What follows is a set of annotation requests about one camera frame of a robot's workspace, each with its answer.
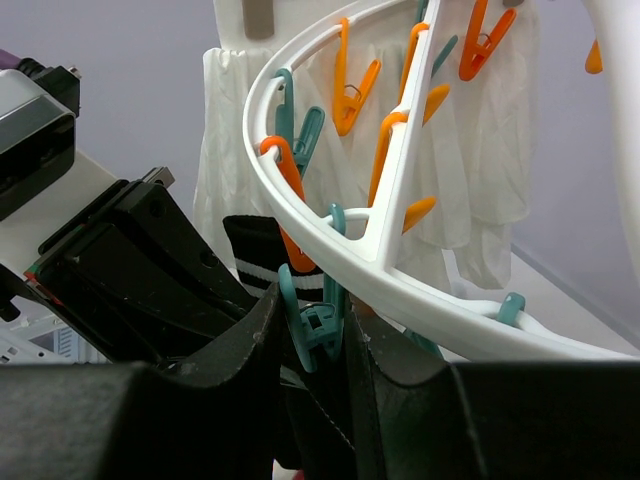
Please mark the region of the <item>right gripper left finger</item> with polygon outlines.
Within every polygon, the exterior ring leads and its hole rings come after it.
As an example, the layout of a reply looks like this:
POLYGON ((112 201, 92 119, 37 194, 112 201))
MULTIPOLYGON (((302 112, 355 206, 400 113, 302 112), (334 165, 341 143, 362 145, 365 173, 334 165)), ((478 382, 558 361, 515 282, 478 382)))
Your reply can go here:
POLYGON ((5 479, 268 479, 283 305, 271 286, 169 372, 134 363, 1 370, 5 479))

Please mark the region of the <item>teal front clothes peg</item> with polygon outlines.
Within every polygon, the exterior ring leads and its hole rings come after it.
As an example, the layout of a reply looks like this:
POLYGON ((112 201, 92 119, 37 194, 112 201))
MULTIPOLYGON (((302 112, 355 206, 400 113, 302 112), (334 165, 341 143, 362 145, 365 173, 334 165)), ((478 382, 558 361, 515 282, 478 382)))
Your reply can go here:
POLYGON ((344 287, 325 274, 323 300, 301 308, 287 264, 278 269, 278 280, 288 329, 304 371, 313 373, 317 370, 318 349, 323 350, 330 361, 337 361, 344 332, 344 287))

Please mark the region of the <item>white round clip hanger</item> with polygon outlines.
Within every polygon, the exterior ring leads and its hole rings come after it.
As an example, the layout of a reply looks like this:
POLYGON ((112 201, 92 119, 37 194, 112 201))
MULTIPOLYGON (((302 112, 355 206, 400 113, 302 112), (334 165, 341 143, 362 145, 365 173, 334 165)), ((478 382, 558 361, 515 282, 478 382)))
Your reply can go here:
POLYGON ((302 183, 291 158, 276 154, 267 136, 267 108, 276 91, 278 67, 299 67, 339 31, 338 21, 377 20, 394 1, 357 1, 322 18, 285 44, 267 63, 249 91, 243 111, 243 141, 251 166, 276 220, 326 274, 386 320, 418 333, 467 360, 631 362, 633 356, 558 335, 527 313, 509 326, 498 321, 499 303, 465 300, 442 292, 396 267, 401 227, 408 207, 405 187, 418 154, 426 108, 426 79, 433 57, 433 34, 418 41, 409 79, 393 121, 385 130, 389 147, 372 206, 350 208, 349 221, 364 221, 363 236, 352 240, 335 230, 331 216, 319 217, 302 198, 302 183))

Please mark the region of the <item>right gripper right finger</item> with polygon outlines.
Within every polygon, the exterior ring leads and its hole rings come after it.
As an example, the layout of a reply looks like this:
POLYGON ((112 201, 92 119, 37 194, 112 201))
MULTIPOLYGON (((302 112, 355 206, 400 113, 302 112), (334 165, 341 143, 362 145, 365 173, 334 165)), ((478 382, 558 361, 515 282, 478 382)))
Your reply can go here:
POLYGON ((367 305, 344 328, 361 479, 635 479, 635 362, 447 362, 367 305))

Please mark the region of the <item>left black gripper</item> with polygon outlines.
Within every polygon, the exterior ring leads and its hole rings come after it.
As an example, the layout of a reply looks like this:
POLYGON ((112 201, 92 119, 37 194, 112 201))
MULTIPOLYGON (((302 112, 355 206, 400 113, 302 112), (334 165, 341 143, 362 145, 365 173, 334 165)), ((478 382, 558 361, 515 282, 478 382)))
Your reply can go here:
POLYGON ((29 286, 116 362, 179 361, 256 303, 169 191, 142 180, 104 189, 38 253, 29 286))

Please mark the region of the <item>black sock with white stripes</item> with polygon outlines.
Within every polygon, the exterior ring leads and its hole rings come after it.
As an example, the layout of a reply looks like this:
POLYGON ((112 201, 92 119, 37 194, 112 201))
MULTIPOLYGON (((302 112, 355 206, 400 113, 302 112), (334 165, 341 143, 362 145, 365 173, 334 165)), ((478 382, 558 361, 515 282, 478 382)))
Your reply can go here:
MULTIPOLYGON (((278 282, 278 269, 290 264, 279 225, 272 217, 231 215, 223 219, 240 282, 256 298, 278 282)), ((298 301, 323 300, 324 275, 316 267, 300 273, 289 266, 298 301)))

